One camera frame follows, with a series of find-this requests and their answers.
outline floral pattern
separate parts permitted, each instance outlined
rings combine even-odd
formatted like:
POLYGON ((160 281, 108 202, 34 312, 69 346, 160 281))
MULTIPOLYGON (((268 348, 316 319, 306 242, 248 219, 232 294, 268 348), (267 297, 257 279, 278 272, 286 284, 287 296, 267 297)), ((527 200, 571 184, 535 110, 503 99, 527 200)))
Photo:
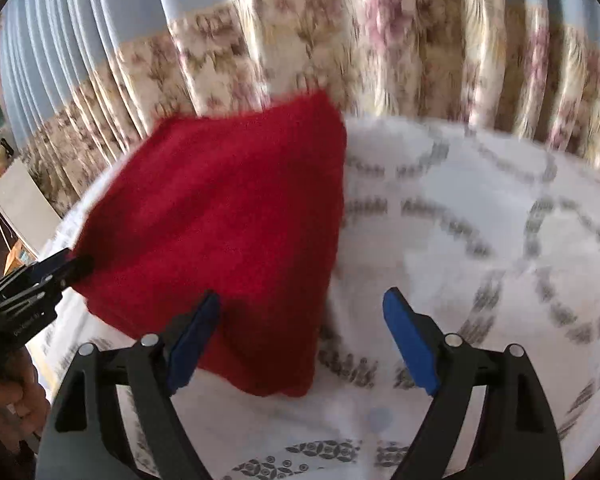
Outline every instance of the floral pattern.
POLYGON ((161 117, 259 110, 325 88, 350 114, 497 127, 600 169, 600 50, 505 0, 231 0, 119 46, 32 136, 62 214, 161 117))

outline white tablecloth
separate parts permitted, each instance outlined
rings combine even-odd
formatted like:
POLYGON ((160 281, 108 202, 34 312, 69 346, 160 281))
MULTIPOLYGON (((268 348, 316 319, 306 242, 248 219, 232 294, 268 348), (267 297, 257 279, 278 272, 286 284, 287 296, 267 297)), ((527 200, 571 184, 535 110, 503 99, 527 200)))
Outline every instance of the white tablecloth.
MULTIPOLYGON (((197 371, 173 402, 209 472, 389 478, 430 403, 382 318, 382 294, 398 286, 444 332, 489 349, 525 347, 571 478, 600 444, 597 174, 568 155, 461 125, 352 118, 347 129, 346 215, 314 386, 302 399, 258 398, 197 371)), ((64 218, 43 257, 74 243, 116 171, 64 218)), ((81 343, 132 343, 72 290, 58 313, 29 345, 51 390, 81 343)), ((466 463, 483 395, 474 388, 450 472, 466 463)), ((136 458, 152 470, 124 388, 120 398, 136 458)))

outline human hand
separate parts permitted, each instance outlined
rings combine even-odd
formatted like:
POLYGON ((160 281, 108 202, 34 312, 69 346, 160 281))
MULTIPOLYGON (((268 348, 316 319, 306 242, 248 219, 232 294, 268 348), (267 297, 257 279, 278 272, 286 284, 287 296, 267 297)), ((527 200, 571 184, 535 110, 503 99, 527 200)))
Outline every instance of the human hand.
POLYGON ((25 349, 14 354, 7 363, 6 375, 11 380, 0 379, 0 440, 11 452, 18 452, 20 441, 44 428, 50 405, 45 390, 38 384, 38 372, 25 349), (2 410, 13 405, 20 418, 15 428, 2 410))

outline floral curtain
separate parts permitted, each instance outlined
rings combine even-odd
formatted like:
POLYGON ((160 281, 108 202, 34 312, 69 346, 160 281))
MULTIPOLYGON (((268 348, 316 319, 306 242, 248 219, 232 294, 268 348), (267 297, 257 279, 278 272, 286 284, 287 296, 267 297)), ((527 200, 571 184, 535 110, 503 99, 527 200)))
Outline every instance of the floral curtain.
POLYGON ((10 0, 1 21, 7 112, 24 132, 30 174, 61 216, 160 118, 258 110, 318 87, 348 114, 497 128, 600 168, 600 44, 547 5, 227 0, 165 18, 162 30, 105 47, 97 61, 85 20, 115 43, 113 18, 104 0, 87 1, 10 0), (63 42, 77 45, 73 55, 63 42), (46 110, 33 97, 36 78, 59 89, 46 110))

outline curtain fold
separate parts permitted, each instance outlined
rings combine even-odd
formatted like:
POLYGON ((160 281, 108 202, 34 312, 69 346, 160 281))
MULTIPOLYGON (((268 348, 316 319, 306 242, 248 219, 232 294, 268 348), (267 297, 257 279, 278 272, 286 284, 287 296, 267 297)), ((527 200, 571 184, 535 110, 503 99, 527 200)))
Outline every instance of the curtain fold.
POLYGON ((595 0, 10 0, 0 76, 61 215, 162 117, 318 87, 347 113, 495 127, 600 169, 595 0))

